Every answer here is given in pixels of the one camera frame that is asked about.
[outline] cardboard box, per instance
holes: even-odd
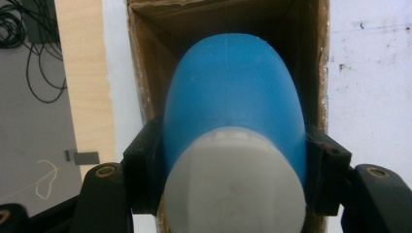
[[[281,55],[305,119],[325,127],[328,0],[129,0],[128,8],[145,119],[163,115],[175,68],[192,45],[241,32],[259,36]]]

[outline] white bottle cap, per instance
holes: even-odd
[[[173,233],[300,232],[302,184],[288,160],[241,127],[208,132],[181,155],[164,190]]]

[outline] gray floor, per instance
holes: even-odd
[[[26,82],[28,53],[26,47],[0,50],[0,204],[20,203],[33,216],[77,195],[82,181],[63,153],[76,147],[67,90],[53,104],[36,100]],[[41,62],[51,82],[61,85],[62,62],[47,54]],[[41,97],[58,93],[42,80],[36,56],[29,75]]]

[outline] brass screw insert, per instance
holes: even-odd
[[[107,177],[114,175],[115,173],[116,173],[116,167],[108,165],[108,166],[99,168],[96,171],[95,176],[98,178],[107,178]]]
[[[368,167],[367,171],[369,172],[370,175],[372,175],[375,178],[386,179],[390,177],[389,173],[379,168]]]
[[[9,210],[0,210],[0,225],[3,224],[10,217]]]

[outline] bottle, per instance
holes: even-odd
[[[287,67],[262,39],[195,44],[173,77],[163,130],[172,232],[301,230],[302,112]]]

